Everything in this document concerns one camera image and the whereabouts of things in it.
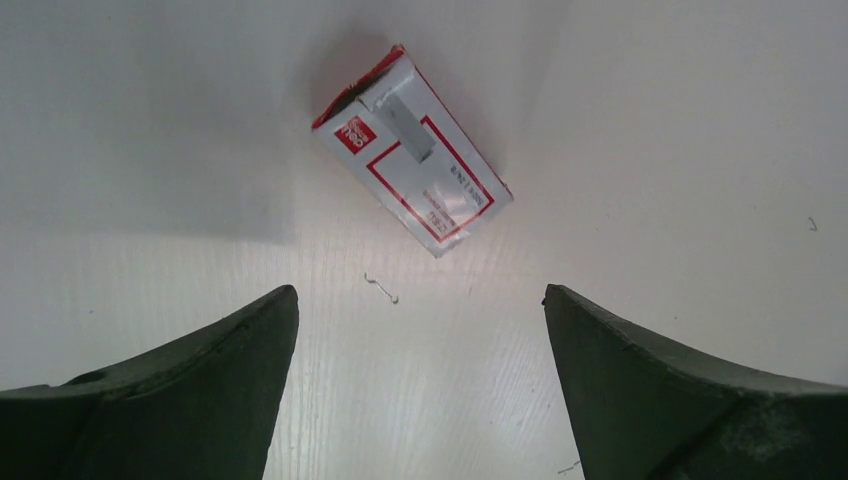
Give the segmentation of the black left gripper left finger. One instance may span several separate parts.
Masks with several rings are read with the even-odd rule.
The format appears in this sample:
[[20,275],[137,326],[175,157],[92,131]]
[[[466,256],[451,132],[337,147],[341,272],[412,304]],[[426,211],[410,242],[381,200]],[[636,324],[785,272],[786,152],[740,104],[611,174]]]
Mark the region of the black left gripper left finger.
[[259,479],[299,327],[285,285],[58,386],[1,394],[5,479]]

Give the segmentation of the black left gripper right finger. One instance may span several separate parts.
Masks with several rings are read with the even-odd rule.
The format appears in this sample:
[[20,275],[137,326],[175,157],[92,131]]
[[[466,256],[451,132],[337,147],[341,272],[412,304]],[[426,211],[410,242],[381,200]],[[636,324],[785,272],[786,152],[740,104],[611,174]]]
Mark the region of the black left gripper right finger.
[[847,390],[745,367],[562,285],[543,299],[588,479],[843,479]]

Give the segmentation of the red white staple box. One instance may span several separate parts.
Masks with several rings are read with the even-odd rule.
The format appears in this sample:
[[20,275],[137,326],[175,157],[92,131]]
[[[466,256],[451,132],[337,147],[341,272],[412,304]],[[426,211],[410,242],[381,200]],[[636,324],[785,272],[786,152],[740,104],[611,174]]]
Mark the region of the red white staple box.
[[514,199],[402,45],[311,130],[436,258]]

